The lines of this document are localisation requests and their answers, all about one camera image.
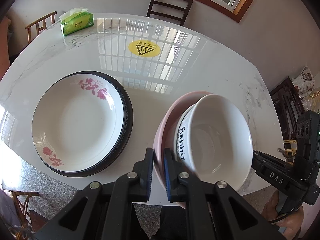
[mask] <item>pink bowl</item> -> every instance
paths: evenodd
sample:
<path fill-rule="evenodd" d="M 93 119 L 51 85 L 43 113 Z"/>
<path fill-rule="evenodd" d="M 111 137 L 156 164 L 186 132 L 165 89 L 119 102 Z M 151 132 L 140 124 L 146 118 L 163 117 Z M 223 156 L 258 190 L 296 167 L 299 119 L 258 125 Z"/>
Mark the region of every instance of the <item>pink bowl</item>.
<path fill-rule="evenodd" d="M 187 93 L 179 97 L 169 108 L 165 116 L 163 117 L 158 130 L 156 132 L 155 139 L 153 141 L 153 150 L 156 153 L 156 158 L 154 160 L 154 167 L 156 175 L 165 189 L 165 178 L 164 178 L 164 159 L 163 159 L 163 150 L 164 143 L 167 139 L 167 134 L 172 126 L 172 124 L 180 118 L 184 111 L 198 102 L 202 97 L 212 94 L 207 91 L 194 91 Z M 179 203 L 180 206 L 185 208 L 184 203 Z"/>

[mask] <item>stack of bowls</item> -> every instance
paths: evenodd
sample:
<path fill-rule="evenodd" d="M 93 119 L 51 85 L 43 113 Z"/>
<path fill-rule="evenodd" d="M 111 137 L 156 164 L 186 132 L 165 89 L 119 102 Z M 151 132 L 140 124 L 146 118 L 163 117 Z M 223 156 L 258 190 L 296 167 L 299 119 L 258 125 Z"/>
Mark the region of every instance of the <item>stack of bowls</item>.
<path fill-rule="evenodd" d="M 85 177 L 116 160 L 132 125 L 131 101 L 117 80 L 96 71 L 77 72 L 42 96 L 32 120 L 32 138 L 51 170 Z"/>
<path fill-rule="evenodd" d="M 165 147 L 202 181 L 224 180 L 234 190 L 251 168 L 252 140 L 245 118 L 230 100 L 206 91 L 180 97 L 158 127 L 155 171 L 163 187 Z"/>

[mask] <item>black plate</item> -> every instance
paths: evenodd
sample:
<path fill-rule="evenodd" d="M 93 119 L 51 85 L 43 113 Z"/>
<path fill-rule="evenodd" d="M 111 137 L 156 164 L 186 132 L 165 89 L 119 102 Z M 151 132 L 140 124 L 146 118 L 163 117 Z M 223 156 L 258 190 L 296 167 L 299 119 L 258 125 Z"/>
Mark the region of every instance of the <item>black plate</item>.
<path fill-rule="evenodd" d="M 96 173 L 104 170 L 106 167 L 111 165 L 111 163 L 113 163 L 116 160 L 116 158 L 118 158 L 119 155 L 124 150 L 128 140 L 130 138 L 132 126 L 133 126 L 133 109 L 132 109 L 132 104 L 131 104 L 130 98 L 129 98 L 127 92 L 125 91 L 124 87 L 117 80 L 115 80 L 113 77 L 111 77 L 105 73 L 101 73 L 101 72 L 97 72 L 97 71 L 76 72 L 76 73 L 73 73 L 73 74 L 70 74 L 68 76 L 63 77 L 60 80 L 67 78 L 69 76 L 78 75 L 78 74 L 91 74 L 91 75 L 99 76 L 99 77 L 107 80 L 111 85 L 113 85 L 116 88 L 116 90 L 118 91 L 118 93 L 121 97 L 122 104 L 124 106 L 124 122 L 122 125 L 122 130 L 121 130 L 120 136 L 119 136 L 116 144 L 114 145 L 114 147 L 101 161 L 99 161 L 95 165 L 91 166 L 90 168 L 87 168 L 82 171 L 72 171 L 72 172 L 59 171 L 59 170 L 53 168 L 52 166 L 48 165 L 47 163 L 45 163 L 44 160 L 40 157 L 40 159 L 44 162 L 44 164 L 46 166 L 48 166 L 51 170 L 53 170 L 54 172 L 61 174 L 63 176 L 67 176 L 67 177 L 91 176 L 93 174 L 96 174 Z"/>

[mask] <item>tissue pack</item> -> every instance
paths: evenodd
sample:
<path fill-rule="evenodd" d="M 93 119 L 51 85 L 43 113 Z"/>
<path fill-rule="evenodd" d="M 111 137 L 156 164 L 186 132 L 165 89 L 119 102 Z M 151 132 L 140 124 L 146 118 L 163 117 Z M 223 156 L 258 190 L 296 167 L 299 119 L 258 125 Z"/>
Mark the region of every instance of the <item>tissue pack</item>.
<path fill-rule="evenodd" d="M 72 9 L 60 17 L 63 36 L 93 26 L 93 14 L 87 8 Z"/>

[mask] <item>white marble table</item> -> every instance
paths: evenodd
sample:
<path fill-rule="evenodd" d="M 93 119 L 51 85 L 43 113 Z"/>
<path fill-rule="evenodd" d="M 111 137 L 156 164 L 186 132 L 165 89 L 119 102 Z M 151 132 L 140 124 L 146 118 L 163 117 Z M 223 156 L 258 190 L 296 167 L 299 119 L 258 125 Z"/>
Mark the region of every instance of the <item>white marble table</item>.
<path fill-rule="evenodd" d="M 207 90 L 229 98 L 247 120 L 253 149 L 282 158 L 279 121 L 268 90 L 249 61 L 224 45 L 168 22 L 131 15 L 95 14 L 94 26 L 63 37 L 53 24 L 18 56 L 0 82 L 0 105 L 5 109 L 1 139 L 21 158 L 73 187 L 91 181 L 116 180 L 142 160 L 152 147 L 157 127 L 170 105 L 181 95 Z M 133 40 L 157 43 L 157 57 L 132 54 Z M 95 70 L 116 78 L 132 101 L 134 123 L 130 140 L 107 169 L 85 178 L 61 176 L 38 157 L 31 137 L 36 105 L 46 90 L 62 77 Z M 251 170 L 239 190 L 245 195 L 269 184 Z M 166 193 L 153 175 L 149 204 L 167 205 Z"/>

